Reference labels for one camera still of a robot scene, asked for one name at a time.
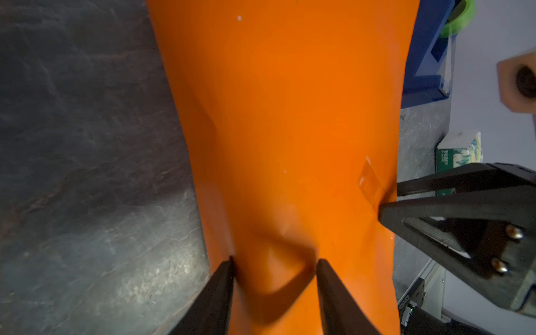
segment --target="orange bag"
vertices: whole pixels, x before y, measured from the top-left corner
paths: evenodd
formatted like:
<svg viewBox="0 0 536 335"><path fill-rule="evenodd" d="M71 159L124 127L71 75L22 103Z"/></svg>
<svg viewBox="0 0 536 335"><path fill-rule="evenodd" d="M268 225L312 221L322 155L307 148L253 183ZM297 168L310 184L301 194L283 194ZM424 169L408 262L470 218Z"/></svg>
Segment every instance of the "orange bag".
<svg viewBox="0 0 536 335"><path fill-rule="evenodd" d="M230 333L321 334L326 258L399 334L393 234L405 61L419 2L147 0L214 271L237 267Z"/></svg>

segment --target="blue plastic holder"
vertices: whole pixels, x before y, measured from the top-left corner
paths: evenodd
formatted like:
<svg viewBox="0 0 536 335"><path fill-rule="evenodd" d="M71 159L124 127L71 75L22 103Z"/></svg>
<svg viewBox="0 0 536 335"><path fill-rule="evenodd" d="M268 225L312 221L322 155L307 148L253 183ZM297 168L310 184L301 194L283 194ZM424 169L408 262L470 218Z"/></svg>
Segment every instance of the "blue plastic holder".
<svg viewBox="0 0 536 335"><path fill-rule="evenodd" d="M445 60L449 39L440 38L439 35L455 2L421 0L406 61L402 108L449 97L450 87L445 89L443 77L437 74Z"/></svg>

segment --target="green tape roll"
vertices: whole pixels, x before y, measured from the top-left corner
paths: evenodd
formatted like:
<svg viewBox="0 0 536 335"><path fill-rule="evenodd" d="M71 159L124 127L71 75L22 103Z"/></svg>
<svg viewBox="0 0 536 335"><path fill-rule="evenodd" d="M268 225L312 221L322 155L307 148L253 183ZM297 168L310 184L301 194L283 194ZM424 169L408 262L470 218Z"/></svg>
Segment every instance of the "green tape roll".
<svg viewBox="0 0 536 335"><path fill-rule="evenodd" d="M440 37L449 37L461 32L473 21L476 11L474 0L462 0L450 14Z"/></svg>

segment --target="screw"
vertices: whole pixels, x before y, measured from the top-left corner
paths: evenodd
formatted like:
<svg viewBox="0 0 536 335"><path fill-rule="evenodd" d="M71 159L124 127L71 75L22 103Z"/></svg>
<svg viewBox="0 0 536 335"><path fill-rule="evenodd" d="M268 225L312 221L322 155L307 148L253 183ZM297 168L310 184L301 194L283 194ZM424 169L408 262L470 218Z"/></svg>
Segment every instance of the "screw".
<svg viewBox="0 0 536 335"><path fill-rule="evenodd" d="M505 231L512 240L521 240L524 237L523 231L514 225L507 225Z"/></svg>
<svg viewBox="0 0 536 335"><path fill-rule="evenodd" d="M506 264L502 260L496 257L492 258L492 266L493 266L493 269L495 269L495 271L497 271L500 274L508 272L508 268Z"/></svg>

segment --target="dark marble surface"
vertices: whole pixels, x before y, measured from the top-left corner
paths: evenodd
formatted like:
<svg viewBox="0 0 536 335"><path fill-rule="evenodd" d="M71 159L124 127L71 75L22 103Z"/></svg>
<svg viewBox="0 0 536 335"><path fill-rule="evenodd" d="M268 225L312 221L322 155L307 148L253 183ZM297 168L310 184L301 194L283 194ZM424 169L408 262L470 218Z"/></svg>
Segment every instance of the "dark marble surface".
<svg viewBox="0 0 536 335"><path fill-rule="evenodd" d="M0 333L166 334L209 267L144 1L6 0L0 23ZM399 180L433 172L448 104L402 111ZM399 295L426 257L395 250Z"/></svg>

